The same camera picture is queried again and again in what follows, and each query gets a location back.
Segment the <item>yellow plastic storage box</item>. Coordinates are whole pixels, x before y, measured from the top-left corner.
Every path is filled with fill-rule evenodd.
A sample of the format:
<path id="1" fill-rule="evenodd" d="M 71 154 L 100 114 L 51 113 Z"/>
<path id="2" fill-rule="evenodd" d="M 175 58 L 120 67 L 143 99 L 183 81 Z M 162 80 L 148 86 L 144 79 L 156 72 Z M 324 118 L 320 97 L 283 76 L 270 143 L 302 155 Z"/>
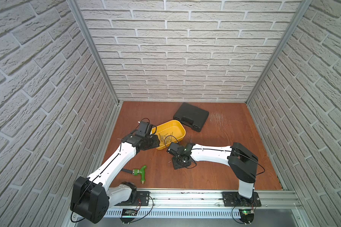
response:
<path id="1" fill-rule="evenodd" d="M 158 136 L 160 145 L 156 148 L 162 150 L 170 145 L 171 142 L 180 142 L 186 135 L 183 125 L 177 120 L 171 120 L 152 128 L 151 133 Z"/>

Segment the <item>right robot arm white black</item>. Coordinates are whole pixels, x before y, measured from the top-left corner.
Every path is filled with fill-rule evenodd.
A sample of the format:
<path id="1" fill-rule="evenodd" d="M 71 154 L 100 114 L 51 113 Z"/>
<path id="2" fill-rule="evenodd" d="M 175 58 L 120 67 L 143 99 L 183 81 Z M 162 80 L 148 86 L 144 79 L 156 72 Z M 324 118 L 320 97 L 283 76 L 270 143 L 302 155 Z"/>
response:
<path id="1" fill-rule="evenodd" d="M 260 166 L 258 157 L 240 143 L 232 146 L 212 147 L 195 143 L 181 146 L 172 142 L 167 147 L 172 157 L 174 169 L 191 168 L 198 162 L 213 162 L 231 167 L 239 180 L 238 194 L 240 198 L 251 199 L 254 193 L 254 184 L 257 169 Z"/>

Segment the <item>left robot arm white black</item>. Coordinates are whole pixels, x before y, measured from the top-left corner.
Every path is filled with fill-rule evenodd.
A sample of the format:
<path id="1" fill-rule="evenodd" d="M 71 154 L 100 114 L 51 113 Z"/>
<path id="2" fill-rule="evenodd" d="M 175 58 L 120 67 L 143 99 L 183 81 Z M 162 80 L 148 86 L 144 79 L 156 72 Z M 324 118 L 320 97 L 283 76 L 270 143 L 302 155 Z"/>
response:
<path id="1" fill-rule="evenodd" d="M 159 147 L 160 140 L 155 134 L 157 127 L 149 122 L 140 121 L 139 125 L 125 136 L 117 150 L 95 172 L 88 177 L 78 177 L 73 185 L 70 210 L 98 223 L 108 208 L 126 203 L 140 204 L 137 187 L 131 182 L 123 182 L 118 187 L 110 185 L 136 154 L 142 150 Z"/>

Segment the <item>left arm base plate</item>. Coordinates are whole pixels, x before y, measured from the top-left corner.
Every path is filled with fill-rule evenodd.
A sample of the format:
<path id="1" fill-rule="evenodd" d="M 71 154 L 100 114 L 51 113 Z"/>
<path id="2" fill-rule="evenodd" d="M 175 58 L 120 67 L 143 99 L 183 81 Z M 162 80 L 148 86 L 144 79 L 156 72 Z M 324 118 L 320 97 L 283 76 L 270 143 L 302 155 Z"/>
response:
<path id="1" fill-rule="evenodd" d="M 149 204 L 149 191 L 136 191 L 136 193 L 131 193 L 130 198 L 126 201 L 116 204 L 116 206 L 148 206 Z"/>

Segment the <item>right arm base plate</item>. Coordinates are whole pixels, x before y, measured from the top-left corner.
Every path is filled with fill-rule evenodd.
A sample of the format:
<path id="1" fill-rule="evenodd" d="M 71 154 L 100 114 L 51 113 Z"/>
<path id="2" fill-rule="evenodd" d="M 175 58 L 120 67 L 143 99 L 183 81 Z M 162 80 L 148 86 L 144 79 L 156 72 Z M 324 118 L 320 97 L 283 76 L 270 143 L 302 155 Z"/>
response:
<path id="1" fill-rule="evenodd" d="M 250 199 L 241 196 L 238 192 L 222 192 L 225 207 L 261 207 L 260 197 L 253 192 Z"/>

